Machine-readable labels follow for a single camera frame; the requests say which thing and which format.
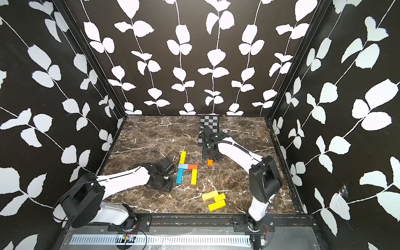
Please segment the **teal long block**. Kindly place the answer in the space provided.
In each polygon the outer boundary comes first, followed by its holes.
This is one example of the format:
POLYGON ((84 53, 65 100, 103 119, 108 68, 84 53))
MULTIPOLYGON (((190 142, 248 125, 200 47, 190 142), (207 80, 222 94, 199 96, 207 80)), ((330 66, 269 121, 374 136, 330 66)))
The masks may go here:
POLYGON ((181 184, 182 177, 183 177, 183 171, 184 171, 184 169, 182 169, 182 168, 178 169, 177 178, 176 178, 176 184, 181 184))

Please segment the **red short block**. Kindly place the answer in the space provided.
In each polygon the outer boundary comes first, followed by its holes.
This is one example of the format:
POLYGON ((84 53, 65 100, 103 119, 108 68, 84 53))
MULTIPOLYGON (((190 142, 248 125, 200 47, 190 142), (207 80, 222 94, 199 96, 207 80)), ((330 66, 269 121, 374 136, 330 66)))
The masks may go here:
POLYGON ((198 170, 199 166, 198 165, 188 165, 188 170, 198 170))

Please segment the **light blue short block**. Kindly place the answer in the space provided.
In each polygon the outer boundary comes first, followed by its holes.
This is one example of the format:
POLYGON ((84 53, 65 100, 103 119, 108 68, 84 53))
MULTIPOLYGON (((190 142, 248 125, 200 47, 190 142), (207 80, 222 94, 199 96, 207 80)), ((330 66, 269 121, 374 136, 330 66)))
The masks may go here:
POLYGON ((188 164, 179 164, 178 168, 179 169, 188 169, 189 166, 188 166, 188 164))

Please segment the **yellow long block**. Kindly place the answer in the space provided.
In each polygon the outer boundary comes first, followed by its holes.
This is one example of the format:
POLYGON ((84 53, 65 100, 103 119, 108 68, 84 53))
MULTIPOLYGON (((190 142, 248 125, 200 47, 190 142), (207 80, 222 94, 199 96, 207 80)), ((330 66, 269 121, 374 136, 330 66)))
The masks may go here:
POLYGON ((179 164, 184 164, 185 163, 185 157, 186 157, 186 151, 182 151, 181 154, 180 154, 179 164))

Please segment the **small yellow block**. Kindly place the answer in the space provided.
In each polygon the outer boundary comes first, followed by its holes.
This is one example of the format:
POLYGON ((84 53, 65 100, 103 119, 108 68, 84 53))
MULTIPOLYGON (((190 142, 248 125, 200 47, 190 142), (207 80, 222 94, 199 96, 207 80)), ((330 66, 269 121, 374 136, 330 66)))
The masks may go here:
POLYGON ((223 201, 223 200, 225 200, 225 199, 226 199, 226 196, 225 196, 224 193, 219 194, 219 195, 217 195, 217 196, 214 197, 215 203, 220 202, 220 201, 223 201))

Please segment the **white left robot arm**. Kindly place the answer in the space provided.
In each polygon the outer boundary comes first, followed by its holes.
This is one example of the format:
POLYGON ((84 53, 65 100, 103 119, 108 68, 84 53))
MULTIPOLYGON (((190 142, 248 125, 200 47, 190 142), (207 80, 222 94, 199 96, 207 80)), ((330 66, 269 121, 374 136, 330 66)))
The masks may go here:
POLYGON ((152 164, 108 176, 88 173, 81 176, 55 203, 53 218, 56 222, 67 222, 73 228, 104 223, 129 231, 138 224, 130 206, 108 203, 105 200, 137 186, 169 193, 173 183, 173 179, 168 177, 161 167, 152 164))

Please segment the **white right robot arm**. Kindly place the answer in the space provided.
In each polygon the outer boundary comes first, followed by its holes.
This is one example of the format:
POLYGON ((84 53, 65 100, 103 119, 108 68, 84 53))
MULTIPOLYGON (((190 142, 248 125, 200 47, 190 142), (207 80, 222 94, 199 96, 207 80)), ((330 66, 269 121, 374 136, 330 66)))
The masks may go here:
POLYGON ((227 156, 248 173, 253 199, 247 221, 254 230, 266 221, 268 208, 283 185, 275 160, 271 156, 262 157, 251 152, 228 134, 214 133, 208 126, 199 126, 199 136, 205 158, 217 162, 227 156))

